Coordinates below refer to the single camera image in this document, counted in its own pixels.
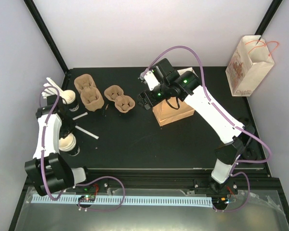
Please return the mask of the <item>brown paper bag white handles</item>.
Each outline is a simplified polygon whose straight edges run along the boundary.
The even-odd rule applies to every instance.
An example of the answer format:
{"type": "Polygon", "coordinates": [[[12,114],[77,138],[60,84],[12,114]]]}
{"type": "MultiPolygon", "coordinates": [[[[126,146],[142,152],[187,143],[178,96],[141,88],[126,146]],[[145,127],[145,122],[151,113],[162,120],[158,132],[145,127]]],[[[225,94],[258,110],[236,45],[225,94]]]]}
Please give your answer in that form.
{"type": "Polygon", "coordinates": [[[153,107],[153,114],[160,127],[192,116],[195,112],[191,106],[180,100],[179,106],[178,110],[173,109],[167,104],[166,100],[163,100],[153,107]]]}

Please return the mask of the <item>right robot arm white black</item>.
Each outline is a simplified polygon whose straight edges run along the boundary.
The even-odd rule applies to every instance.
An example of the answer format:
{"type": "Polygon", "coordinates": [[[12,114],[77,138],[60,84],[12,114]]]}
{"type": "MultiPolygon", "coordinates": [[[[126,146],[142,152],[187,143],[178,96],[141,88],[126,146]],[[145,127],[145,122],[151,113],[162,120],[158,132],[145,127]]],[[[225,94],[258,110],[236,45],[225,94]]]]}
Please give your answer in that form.
{"type": "Polygon", "coordinates": [[[209,187],[215,194],[222,193],[237,160],[251,142],[255,128],[236,120],[209,93],[206,94],[206,87],[193,68],[176,70],[164,58],[141,73],[139,79],[148,86],[138,95],[138,104],[144,109],[174,97],[177,103],[184,102],[192,107],[219,136],[222,144],[215,150],[217,160],[209,187]]]}

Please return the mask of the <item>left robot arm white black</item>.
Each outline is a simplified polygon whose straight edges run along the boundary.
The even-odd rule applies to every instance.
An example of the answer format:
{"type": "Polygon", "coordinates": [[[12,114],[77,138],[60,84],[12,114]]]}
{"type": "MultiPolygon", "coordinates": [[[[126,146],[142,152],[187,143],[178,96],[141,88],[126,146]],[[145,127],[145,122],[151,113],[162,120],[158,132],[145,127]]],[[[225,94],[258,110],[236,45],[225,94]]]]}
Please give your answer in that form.
{"type": "Polygon", "coordinates": [[[69,115],[69,108],[62,97],[47,97],[46,106],[37,109],[39,124],[38,143],[33,159],[25,163],[25,171],[40,196],[46,196],[75,185],[89,192],[94,185],[82,167],[71,168],[61,157],[63,152],[70,156],[80,153],[73,132],[76,122],[69,115]]]}

